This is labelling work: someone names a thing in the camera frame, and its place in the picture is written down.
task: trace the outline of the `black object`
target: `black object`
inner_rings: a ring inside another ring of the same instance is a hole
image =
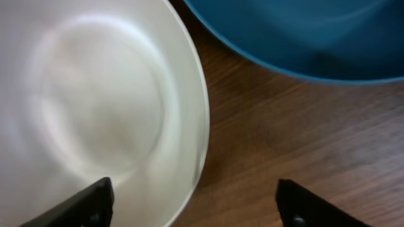
[[[284,227],[370,227],[291,180],[279,180],[276,203]]]
[[[113,203],[111,180],[105,177],[20,227],[108,227]]]

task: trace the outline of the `white plate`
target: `white plate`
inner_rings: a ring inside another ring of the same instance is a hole
[[[203,71],[166,0],[0,2],[0,221],[111,177],[111,226],[168,226],[202,171]]]

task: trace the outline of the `wooden surface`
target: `wooden surface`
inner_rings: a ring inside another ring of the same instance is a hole
[[[171,0],[198,50],[210,100],[208,156],[175,227],[282,226],[289,178],[373,226],[404,226],[404,84],[325,86],[259,67]]]

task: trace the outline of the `blue bowl rim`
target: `blue bowl rim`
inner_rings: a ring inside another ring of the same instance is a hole
[[[291,76],[297,79],[302,79],[305,81],[315,82],[315,83],[325,83],[325,84],[345,84],[345,85],[363,85],[363,84],[381,84],[381,83],[390,83],[395,81],[404,80],[404,76],[397,76],[392,78],[386,79],[326,79],[326,78],[319,78],[315,76],[309,76],[306,74],[301,74],[297,72],[290,71],[288,69],[284,69],[273,64],[270,64],[266,61],[259,59],[258,57],[253,56],[252,54],[248,53],[247,51],[243,50],[241,47],[233,44],[230,40],[226,37],[221,35],[217,32],[198,12],[198,10],[192,5],[190,0],[184,0],[184,2],[188,5],[188,8],[194,13],[194,15],[198,18],[200,22],[212,33],[216,38],[222,41],[225,45],[230,47],[232,50],[236,51],[238,54],[244,56],[246,59],[253,61],[254,63],[263,66],[267,69],[275,71],[277,73],[281,73],[287,76]]]

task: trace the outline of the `blue plastic bowl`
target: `blue plastic bowl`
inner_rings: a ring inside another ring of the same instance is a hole
[[[403,0],[185,0],[229,47],[311,81],[404,79]]]

